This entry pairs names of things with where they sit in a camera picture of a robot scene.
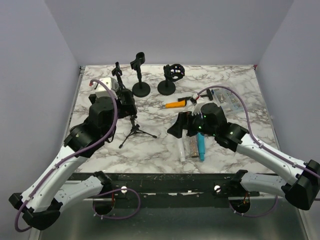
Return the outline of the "white microphone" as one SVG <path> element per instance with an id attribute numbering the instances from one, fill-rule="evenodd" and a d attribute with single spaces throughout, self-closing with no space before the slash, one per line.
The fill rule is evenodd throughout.
<path id="1" fill-rule="evenodd" d="M 185 154 L 185 148 L 182 138 L 177 139 L 177 147 L 179 152 L 179 160 L 183 163 L 186 161 L 186 154 Z"/>
<path id="2" fill-rule="evenodd" d="M 114 92 L 117 92 L 119 90 L 119 83 L 117 82 L 117 80 L 115 80 L 114 78 L 111 78 L 110 80 L 110 86 L 111 86 L 111 89 L 114 91 Z"/>

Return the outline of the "glitter silver-head microphone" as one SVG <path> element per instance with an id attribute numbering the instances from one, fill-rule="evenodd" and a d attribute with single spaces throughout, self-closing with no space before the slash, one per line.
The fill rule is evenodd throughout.
<path id="1" fill-rule="evenodd" d="M 187 137 L 188 144 L 189 144 L 189 153 L 191 158 L 198 158 L 199 151 L 198 151 L 198 144 L 197 144 L 197 136 L 188 136 Z"/>

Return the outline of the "black tripod shock-mount stand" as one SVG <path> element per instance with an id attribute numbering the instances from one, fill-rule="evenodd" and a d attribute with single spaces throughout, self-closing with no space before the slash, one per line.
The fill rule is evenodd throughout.
<path id="1" fill-rule="evenodd" d="M 136 115 L 131 115 L 130 116 L 130 123 L 131 123 L 131 130 L 129 132 L 129 134 L 125 137 L 125 139 L 123 140 L 123 142 L 118 146 L 119 149 L 121 149 L 125 142 L 128 140 L 129 137 L 134 136 L 134 135 L 138 135 L 138 134 L 142 134 L 142 135 L 148 135 L 153 137 L 154 139 L 157 139 L 158 137 L 156 135 L 153 135 L 149 132 L 143 131 L 140 129 L 140 125 L 136 123 L 136 119 L 138 117 Z"/>

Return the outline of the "round-base clip stand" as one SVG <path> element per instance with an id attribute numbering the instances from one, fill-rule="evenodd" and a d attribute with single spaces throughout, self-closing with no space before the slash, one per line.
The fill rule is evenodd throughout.
<path id="1" fill-rule="evenodd" d="M 138 52 L 135 60 L 130 62 L 131 69 L 136 71 L 138 82 L 132 87 L 132 93 L 138 98 L 146 97 L 150 94 L 151 88 L 148 83 L 142 81 L 141 65 L 145 63 L 145 53 Z"/>

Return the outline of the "blue toy microphone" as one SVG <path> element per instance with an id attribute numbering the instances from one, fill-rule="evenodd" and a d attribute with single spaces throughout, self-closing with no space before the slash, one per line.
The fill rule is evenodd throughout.
<path id="1" fill-rule="evenodd" d="M 205 146 L 205 137 L 201 134 L 197 134 L 197 147 L 199 158 L 201 162 L 205 161 L 205 154 L 206 154 L 206 146 Z"/>

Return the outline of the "round-base shock-mount stand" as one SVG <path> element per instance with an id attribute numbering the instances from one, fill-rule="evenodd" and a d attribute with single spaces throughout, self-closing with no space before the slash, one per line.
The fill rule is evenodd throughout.
<path id="1" fill-rule="evenodd" d="M 157 91 L 163 96 L 169 96 L 176 91 L 175 82 L 185 76 L 185 68 L 178 63 L 172 65 L 167 64 L 163 67 L 163 75 L 165 80 L 157 85 Z"/>

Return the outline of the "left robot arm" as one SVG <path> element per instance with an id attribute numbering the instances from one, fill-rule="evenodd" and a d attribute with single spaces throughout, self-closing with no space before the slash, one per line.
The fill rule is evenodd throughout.
<path id="1" fill-rule="evenodd" d="M 111 195 L 111 179 L 102 171 L 73 187 L 61 188 L 78 167 L 105 143 L 114 140 L 119 119 L 137 113 L 130 92 L 119 97 L 112 90 L 97 91 L 89 96 L 89 100 L 87 118 L 70 129 L 49 167 L 28 189 L 9 197 L 9 202 L 18 211 L 14 223 L 16 231 L 22 232 L 18 225 L 20 218 L 28 229 L 45 230 L 75 203 L 88 197 Z"/>

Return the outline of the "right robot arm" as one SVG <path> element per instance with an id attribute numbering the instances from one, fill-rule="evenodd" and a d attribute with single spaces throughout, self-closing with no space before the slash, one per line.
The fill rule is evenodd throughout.
<path id="1" fill-rule="evenodd" d="M 179 112 L 167 133 L 180 139 L 183 131 L 189 137 L 198 133 L 213 137 L 221 147 L 247 156 L 275 173 L 242 171 L 230 183 L 230 191 L 236 196 L 247 191 L 262 192 L 285 198 L 298 209 L 309 210 L 320 191 L 318 162 L 306 162 L 271 147 L 248 129 L 228 122 L 223 109 L 213 102 L 199 104 L 197 111 Z"/>

